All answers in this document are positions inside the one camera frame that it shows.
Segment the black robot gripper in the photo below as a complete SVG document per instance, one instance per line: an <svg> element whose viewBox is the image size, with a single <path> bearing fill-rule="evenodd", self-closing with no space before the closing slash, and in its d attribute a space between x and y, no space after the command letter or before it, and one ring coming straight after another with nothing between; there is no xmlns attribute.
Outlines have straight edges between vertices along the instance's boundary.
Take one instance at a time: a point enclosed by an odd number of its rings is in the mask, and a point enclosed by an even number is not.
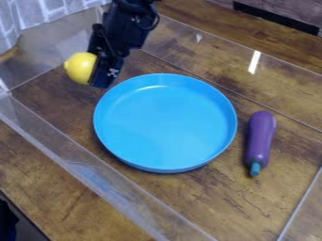
<svg viewBox="0 0 322 241"><path fill-rule="evenodd" d="M148 33L160 22L160 15L155 8L158 0L112 0L109 9L103 13L101 24L92 25L92 34L87 52L97 56L92 70L89 85L108 88L123 67L124 60L132 49L144 44ZM111 52L116 56L105 56L105 40Z"/></svg>

